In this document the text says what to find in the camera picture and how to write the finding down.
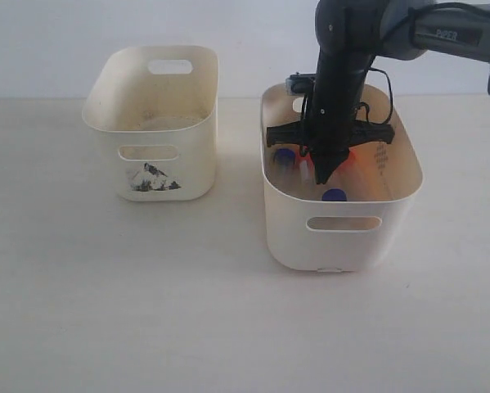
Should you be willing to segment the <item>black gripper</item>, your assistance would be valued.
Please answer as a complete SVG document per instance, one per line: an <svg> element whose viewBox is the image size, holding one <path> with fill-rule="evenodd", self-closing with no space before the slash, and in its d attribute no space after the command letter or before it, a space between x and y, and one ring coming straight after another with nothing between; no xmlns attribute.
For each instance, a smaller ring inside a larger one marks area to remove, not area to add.
<svg viewBox="0 0 490 393"><path fill-rule="evenodd" d="M368 65L348 78L338 78L336 84L326 79L325 87L318 88L320 79L315 74L313 90L297 95L303 98L299 119L266 127L267 146L296 145L301 156L314 151L333 152L316 154L316 184L326 184L348 159L349 152L345 150L369 142L392 143L393 96L389 97L388 114L379 122L370 119L371 107L362 99L370 72L387 75L384 70Z"/></svg>

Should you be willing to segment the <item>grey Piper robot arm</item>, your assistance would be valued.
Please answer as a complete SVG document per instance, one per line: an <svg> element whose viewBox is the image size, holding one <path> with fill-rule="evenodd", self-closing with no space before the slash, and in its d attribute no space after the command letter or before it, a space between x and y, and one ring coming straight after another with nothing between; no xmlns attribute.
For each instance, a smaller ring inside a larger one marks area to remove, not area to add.
<svg viewBox="0 0 490 393"><path fill-rule="evenodd" d="M299 119L267 127L266 144L297 146L301 156L310 157L317 184L329 180L351 147L393 141L389 117L357 117L359 110L371 110L362 91L377 57L412 61L432 51L490 66L490 4L320 1L314 25L315 72L295 73L285 82L288 94L303 98Z"/></svg>

